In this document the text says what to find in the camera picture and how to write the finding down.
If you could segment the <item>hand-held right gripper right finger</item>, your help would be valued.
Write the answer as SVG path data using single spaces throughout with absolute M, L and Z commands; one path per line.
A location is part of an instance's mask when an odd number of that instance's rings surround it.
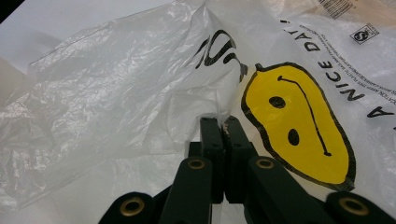
M 257 152 L 239 121 L 228 117 L 222 124 L 225 144 L 225 196 L 229 203 L 243 203 L 248 188 L 248 161 Z

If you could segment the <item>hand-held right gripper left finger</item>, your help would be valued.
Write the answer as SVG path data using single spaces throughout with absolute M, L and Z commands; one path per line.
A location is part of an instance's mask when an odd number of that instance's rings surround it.
M 215 118 L 200 118 L 200 141 L 190 142 L 189 157 L 204 157 L 211 160 L 212 173 L 212 203 L 223 202 L 224 179 L 224 145 L 222 135 Z

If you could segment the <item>clear smiley plastic bag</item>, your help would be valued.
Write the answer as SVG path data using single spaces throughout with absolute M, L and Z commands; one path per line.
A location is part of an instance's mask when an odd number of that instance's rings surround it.
M 238 118 L 324 199 L 396 218 L 396 0 L 173 0 L 0 64 L 0 224 L 97 224 Z

